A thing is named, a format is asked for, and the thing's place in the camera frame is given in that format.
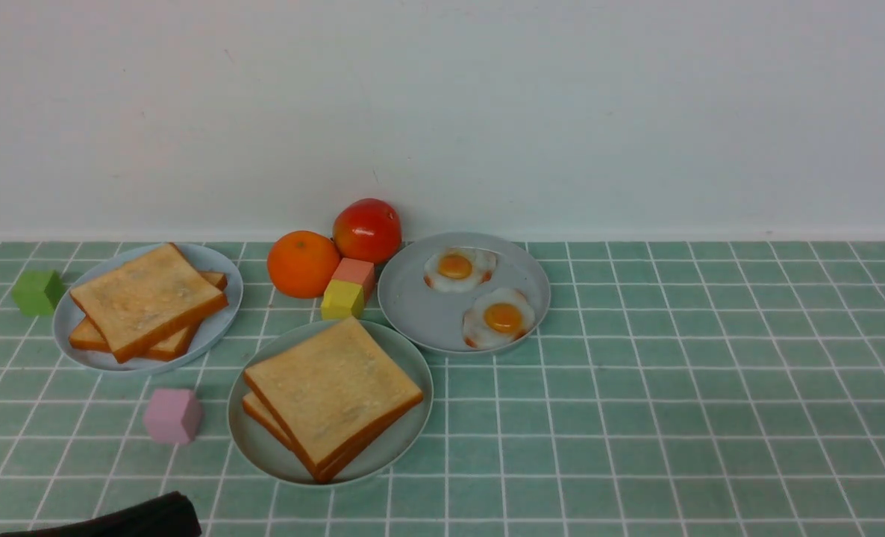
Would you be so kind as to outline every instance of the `pink block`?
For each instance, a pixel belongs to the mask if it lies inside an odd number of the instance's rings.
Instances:
[[[143,423],[154,442],[184,445],[197,436],[203,417],[204,408],[193,390],[158,388],[150,397]]]
[[[337,271],[333,273],[333,280],[341,282],[349,282],[351,284],[360,284],[363,288],[363,299],[369,300],[373,293],[373,288],[377,285],[377,275],[371,262],[360,261],[359,259],[350,259],[344,257],[337,266]]]

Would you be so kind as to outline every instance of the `fried egg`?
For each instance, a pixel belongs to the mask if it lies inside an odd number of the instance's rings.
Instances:
[[[525,336],[535,310],[518,289],[499,288],[482,295],[463,314],[463,341],[473,349],[494,349]]]
[[[469,292],[487,281],[496,269],[496,254],[477,248],[447,248],[433,254],[422,268],[422,279],[438,292]]]

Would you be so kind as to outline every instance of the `black object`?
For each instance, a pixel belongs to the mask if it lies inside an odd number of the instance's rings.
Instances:
[[[180,492],[169,492],[145,503],[93,520],[49,527],[47,530],[9,531],[0,537],[200,537],[194,504]]]

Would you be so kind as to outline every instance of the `red tomato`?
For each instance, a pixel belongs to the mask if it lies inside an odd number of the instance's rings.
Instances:
[[[402,244],[399,215],[385,201],[364,198],[337,216],[333,241],[343,257],[381,264]]]

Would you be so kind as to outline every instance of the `egg white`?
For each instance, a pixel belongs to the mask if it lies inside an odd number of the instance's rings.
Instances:
[[[499,303],[511,304],[522,314],[522,326],[518,332],[500,333],[486,324],[486,309]],[[477,298],[472,303],[472,308],[463,314],[463,341],[475,349],[494,349],[520,339],[534,325],[535,310],[528,305],[525,295],[518,289],[499,288]]]
[[[456,254],[468,259],[472,272],[466,278],[456,280],[439,273],[440,259]],[[496,269],[496,254],[477,248],[447,248],[433,254],[422,267],[423,281],[438,292],[470,292],[492,277]]]

